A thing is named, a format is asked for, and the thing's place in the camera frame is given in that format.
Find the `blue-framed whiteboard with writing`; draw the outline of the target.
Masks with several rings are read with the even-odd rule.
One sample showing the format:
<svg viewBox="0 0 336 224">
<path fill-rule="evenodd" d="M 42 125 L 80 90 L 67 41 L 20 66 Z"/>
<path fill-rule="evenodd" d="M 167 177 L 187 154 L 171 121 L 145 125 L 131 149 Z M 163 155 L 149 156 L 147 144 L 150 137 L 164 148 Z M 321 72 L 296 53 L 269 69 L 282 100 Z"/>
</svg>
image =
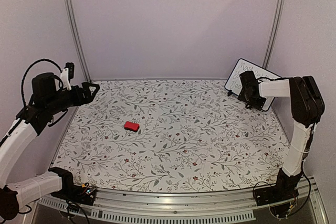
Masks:
<svg viewBox="0 0 336 224">
<path fill-rule="evenodd" d="M 289 97 L 289 81 L 281 79 L 278 75 L 245 59 L 239 59 L 225 83 L 226 90 L 232 90 L 233 94 L 239 95 L 242 85 L 239 75 L 245 71 L 253 71 L 259 82 L 260 96 L 266 98 L 262 111 L 268 111 L 274 98 Z"/>
</svg>

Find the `red whiteboard eraser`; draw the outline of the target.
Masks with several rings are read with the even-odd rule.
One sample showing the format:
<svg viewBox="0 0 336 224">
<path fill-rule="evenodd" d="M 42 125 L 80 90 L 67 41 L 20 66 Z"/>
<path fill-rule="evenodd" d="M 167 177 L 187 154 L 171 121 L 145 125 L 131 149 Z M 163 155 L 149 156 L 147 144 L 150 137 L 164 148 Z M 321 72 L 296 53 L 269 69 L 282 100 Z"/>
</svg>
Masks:
<svg viewBox="0 0 336 224">
<path fill-rule="evenodd" d="M 129 122 L 129 121 L 126 121 L 123 127 L 124 127 L 125 130 L 129 130 L 129 131 L 132 131 L 132 132 L 137 132 L 140 128 L 139 124 Z"/>
</svg>

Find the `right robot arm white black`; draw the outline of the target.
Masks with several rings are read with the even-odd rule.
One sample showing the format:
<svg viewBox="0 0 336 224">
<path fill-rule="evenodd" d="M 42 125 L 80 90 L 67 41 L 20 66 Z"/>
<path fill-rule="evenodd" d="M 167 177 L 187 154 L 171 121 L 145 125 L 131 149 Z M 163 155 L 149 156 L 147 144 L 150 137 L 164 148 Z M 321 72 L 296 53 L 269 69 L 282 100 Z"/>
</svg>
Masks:
<svg viewBox="0 0 336 224">
<path fill-rule="evenodd" d="M 242 90 L 238 98 L 247 108 L 261 110 L 268 97 L 290 98 L 293 118 L 290 149 L 275 185 L 254 189 L 253 197 L 259 206 L 297 197 L 297 184 L 304 176 L 303 162 L 310 152 L 314 129 L 325 111 L 317 83 L 312 76 L 258 80 L 253 71 L 245 71 L 239 77 Z"/>
</svg>

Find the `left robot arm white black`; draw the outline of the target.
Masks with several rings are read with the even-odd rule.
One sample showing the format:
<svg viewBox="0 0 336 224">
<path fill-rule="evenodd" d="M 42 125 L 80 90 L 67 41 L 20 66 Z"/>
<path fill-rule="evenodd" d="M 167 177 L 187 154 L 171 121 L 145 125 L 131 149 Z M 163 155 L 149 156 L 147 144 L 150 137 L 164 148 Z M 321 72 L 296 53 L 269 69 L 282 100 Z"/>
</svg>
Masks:
<svg viewBox="0 0 336 224">
<path fill-rule="evenodd" d="M 9 184 L 7 180 L 28 145 L 46 127 L 57 123 L 54 115 L 91 103 L 99 89 L 98 84 L 89 82 L 80 87 L 70 85 L 65 70 L 60 77 L 47 72 L 32 79 L 33 93 L 29 103 L 16 115 L 12 127 L 1 140 L 1 218 L 4 221 L 14 219 L 22 213 L 22 208 L 48 194 L 76 207 L 93 205 L 94 189 L 75 185 L 72 173 L 63 168 L 52 167 L 42 175 L 18 183 Z"/>
</svg>

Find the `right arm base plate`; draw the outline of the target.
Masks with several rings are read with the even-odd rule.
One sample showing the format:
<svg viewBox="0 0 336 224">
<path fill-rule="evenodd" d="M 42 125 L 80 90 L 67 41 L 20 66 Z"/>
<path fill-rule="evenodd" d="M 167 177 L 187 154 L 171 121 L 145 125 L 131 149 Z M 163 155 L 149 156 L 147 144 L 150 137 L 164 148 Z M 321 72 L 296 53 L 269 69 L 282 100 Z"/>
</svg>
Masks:
<svg viewBox="0 0 336 224">
<path fill-rule="evenodd" d="M 253 198 L 257 206 L 274 204 L 277 202 L 295 199 L 299 196 L 297 188 L 278 189 L 275 184 L 257 182 L 253 186 Z"/>
</svg>

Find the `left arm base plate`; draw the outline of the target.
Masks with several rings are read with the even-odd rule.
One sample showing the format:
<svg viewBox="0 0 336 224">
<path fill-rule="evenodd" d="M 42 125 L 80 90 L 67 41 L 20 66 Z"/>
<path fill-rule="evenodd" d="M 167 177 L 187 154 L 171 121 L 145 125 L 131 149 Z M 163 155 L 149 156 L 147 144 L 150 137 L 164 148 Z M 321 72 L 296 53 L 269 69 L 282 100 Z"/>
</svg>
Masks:
<svg viewBox="0 0 336 224">
<path fill-rule="evenodd" d="M 90 186 L 88 183 L 84 185 L 65 185 L 62 189 L 51 193 L 53 197 L 69 200 L 78 204 L 84 204 L 93 206 L 96 194 L 97 186 Z"/>
</svg>

